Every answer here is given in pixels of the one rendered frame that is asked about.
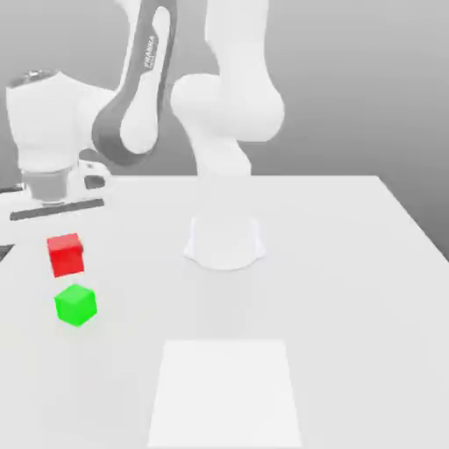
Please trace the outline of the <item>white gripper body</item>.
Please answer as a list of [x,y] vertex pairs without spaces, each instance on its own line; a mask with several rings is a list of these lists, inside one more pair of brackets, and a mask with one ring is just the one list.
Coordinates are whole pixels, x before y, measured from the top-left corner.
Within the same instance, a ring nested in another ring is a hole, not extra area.
[[98,218],[105,210],[100,197],[43,204],[24,193],[0,195],[0,230],[34,227],[76,227]]

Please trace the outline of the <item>small green cube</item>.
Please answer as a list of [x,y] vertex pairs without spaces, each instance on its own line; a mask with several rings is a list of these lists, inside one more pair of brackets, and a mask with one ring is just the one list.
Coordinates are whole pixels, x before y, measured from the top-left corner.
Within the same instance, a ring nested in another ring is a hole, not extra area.
[[81,326],[97,313],[95,292],[78,284],[61,291],[54,301],[58,318],[73,326]]

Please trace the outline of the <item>small red cube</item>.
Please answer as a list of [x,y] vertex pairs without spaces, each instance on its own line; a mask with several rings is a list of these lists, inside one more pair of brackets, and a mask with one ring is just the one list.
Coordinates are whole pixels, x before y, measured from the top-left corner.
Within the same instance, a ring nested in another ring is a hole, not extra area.
[[55,277],[84,271],[83,245],[77,233],[51,237],[46,243]]

